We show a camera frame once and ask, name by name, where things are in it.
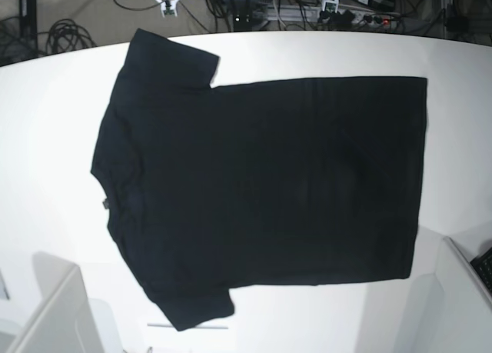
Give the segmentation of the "black T-shirt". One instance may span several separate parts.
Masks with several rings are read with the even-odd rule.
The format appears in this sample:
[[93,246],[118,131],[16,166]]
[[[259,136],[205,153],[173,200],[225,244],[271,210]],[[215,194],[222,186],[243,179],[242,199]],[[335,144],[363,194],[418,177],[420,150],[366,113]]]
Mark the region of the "black T-shirt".
[[218,63],[136,31],[91,166],[112,239],[173,327],[233,315],[232,288],[408,278],[427,79],[215,88]]

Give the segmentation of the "white power strip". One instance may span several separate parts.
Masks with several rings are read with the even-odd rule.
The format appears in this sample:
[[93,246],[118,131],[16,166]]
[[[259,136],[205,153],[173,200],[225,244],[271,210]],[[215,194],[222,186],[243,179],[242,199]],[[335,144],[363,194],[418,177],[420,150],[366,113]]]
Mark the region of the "white power strip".
[[269,5],[261,12],[265,21],[277,21],[281,26],[292,22],[300,22],[302,26],[314,25],[316,23],[335,23],[341,20],[351,19],[353,24],[381,24],[387,22],[388,25],[397,15],[394,13],[376,13],[365,8],[342,6],[336,12],[321,11],[318,7],[306,7],[298,5],[282,5],[275,8]]

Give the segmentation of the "white partition left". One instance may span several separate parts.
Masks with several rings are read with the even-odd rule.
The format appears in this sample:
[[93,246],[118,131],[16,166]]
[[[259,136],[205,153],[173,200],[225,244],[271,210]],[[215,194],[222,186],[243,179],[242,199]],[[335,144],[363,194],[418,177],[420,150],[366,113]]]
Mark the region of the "white partition left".
[[6,351],[103,352],[80,267],[44,252],[32,263],[42,300],[20,329],[1,323],[1,332],[12,336]]

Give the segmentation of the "white partition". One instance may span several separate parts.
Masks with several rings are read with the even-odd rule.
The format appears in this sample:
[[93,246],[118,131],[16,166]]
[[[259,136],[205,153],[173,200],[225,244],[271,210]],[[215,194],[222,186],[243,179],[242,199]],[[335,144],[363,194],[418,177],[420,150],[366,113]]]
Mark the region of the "white partition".
[[80,267],[44,252],[32,263],[42,300],[20,329],[1,323],[1,332],[12,336],[6,351],[103,352]]
[[412,283],[396,352],[491,352],[491,296],[450,238]]

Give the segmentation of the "white partition right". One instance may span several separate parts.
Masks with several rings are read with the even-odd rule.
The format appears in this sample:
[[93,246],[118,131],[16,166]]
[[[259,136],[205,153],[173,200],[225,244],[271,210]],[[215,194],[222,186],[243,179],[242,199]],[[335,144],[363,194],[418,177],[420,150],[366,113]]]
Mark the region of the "white partition right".
[[412,283],[396,352],[491,352],[491,296],[450,238]]

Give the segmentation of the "black keyboard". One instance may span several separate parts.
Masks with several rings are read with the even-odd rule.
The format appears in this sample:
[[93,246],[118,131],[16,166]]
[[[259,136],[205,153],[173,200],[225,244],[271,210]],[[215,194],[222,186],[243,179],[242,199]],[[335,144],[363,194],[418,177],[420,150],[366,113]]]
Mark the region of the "black keyboard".
[[476,257],[471,261],[471,266],[477,273],[485,287],[491,291],[492,289],[492,248],[486,251],[483,255]]

